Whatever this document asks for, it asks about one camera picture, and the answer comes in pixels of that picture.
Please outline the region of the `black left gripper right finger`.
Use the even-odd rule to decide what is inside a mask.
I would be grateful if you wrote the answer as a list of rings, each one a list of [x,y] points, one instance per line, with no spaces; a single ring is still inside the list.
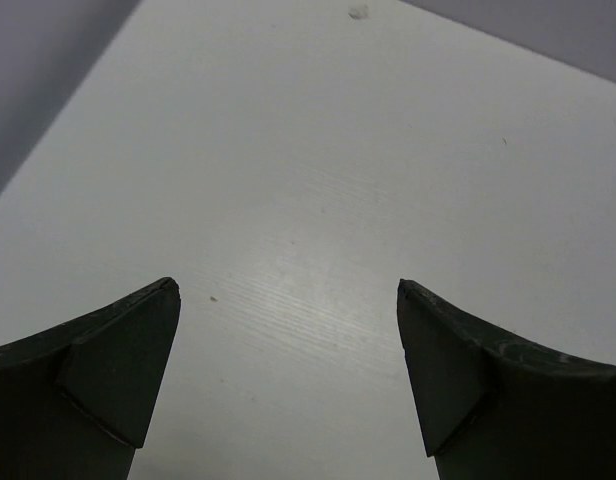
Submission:
[[[616,366],[542,346],[412,280],[397,323],[442,479],[616,479]]]

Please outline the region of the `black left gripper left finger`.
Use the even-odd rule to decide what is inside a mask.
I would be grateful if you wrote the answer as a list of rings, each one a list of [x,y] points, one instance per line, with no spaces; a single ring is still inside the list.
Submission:
[[[0,346],[0,479],[125,479],[144,446],[177,331],[159,279]]]

